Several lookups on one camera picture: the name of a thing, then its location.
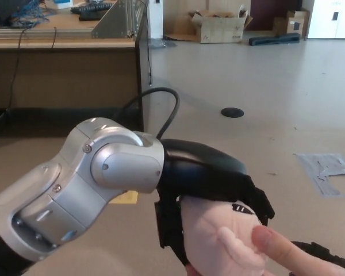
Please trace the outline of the person's bare hand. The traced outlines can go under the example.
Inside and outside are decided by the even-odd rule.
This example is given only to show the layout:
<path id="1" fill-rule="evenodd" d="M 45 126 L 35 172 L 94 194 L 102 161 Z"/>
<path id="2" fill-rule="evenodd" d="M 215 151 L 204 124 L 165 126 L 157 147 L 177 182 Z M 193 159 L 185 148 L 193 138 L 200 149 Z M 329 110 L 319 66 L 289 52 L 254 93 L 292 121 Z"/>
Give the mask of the person's bare hand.
<path id="1" fill-rule="evenodd" d="M 345 268 L 313 256 L 263 225 L 241 231 L 185 227 L 189 275 L 269 275 L 268 259 L 294 275 L 345 275 Z"/>

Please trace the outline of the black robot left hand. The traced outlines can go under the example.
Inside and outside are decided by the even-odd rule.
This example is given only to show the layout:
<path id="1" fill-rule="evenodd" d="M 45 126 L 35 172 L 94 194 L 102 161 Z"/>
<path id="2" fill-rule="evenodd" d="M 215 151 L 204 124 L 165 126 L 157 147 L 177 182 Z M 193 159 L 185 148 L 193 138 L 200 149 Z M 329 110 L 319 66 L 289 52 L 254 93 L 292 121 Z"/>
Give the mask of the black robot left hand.
<path id="1" fill-rule="evenodd" d="M 236 158 L 205 144 L 163 139 L 164 165 L 157 185 L 155 202 L 159 243 L 170 247 L 186 266 L 180 196 L 192 196 L 218 202 L 244 202 L 264 225 L 275 212 L 265 192 L 247 175 L 245 165 Z"/>

